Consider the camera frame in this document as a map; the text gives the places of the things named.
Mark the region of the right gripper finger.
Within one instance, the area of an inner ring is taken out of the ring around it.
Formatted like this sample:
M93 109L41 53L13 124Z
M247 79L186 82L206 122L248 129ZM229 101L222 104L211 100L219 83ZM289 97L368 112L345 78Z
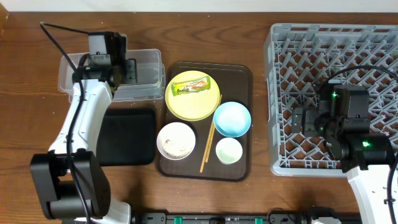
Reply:
M292 132L300 133L302 129L303 108L294 108L292 110Z
M304 112L303 135L305 137L318 136L318 131L315 127L315 120L318 116L316 108L307 108Z

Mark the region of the light blue bowl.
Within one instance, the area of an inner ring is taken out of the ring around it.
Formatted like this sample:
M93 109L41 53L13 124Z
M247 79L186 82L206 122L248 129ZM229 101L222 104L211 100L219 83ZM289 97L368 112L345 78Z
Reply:
M245 135L251 127L251 114L241 103L229 101L221 104L214 113L215 129L228 138Z

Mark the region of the green snack wrapper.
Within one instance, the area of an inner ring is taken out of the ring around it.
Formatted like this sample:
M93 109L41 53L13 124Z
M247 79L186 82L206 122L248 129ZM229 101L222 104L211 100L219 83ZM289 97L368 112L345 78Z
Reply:
M190 80L181 83L173 83L171 91L173 96L184 95L189 93L198 93L209 90L211 87L209 76L205 76L196 80Z

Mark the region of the small pale green cup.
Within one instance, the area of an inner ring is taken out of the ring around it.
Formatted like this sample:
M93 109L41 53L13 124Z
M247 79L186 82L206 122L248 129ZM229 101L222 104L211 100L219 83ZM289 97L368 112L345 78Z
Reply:
M216 145L216 156L222 164L238 162L243 154L243 147L235 138L223 138Z

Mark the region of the white bowl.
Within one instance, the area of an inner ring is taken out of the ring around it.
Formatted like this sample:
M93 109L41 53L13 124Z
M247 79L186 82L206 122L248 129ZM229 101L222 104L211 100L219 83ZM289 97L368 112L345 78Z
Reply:
M190 152L186 156L178 159L173 159L169 157L162 149L162 143L166 139L173 139L182 143L184 146L190 148ZM182 160L187 156L189 156L193 152L195 144L196 144L196 136L195 133L193 132L193 129L189 127L187 124L181 122L173 122L165 125L159 131L156 140L156 145L160 154L164 156L166 159L170 159L173 161Z

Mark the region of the pile of white rice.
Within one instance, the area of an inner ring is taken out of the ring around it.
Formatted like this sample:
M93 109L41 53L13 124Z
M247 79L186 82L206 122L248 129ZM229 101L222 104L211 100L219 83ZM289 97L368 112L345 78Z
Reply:
M173 139L166 139L162 143L162 149L166 155L173 159L184 157L190 152L189 147L186 147L182 143Z

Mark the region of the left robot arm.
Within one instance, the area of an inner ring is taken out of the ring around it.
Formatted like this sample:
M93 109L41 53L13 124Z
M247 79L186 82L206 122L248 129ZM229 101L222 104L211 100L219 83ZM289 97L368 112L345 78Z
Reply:
M73 62L72 101L56 140L45 154L34 154L30 173L48 219L77 223L132 223L132 208L112 197L96 157L98 137L115 89L127 75L127 37L89 32L89 51Z

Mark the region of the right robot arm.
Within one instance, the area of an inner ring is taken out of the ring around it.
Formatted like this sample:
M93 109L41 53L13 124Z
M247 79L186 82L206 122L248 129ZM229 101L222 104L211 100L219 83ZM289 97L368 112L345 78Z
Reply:
M322 138L340 162L363 223L397 223L397 154L383 133L371 132L369 92L363 86L326 83L316 107L292 112L292 131Z

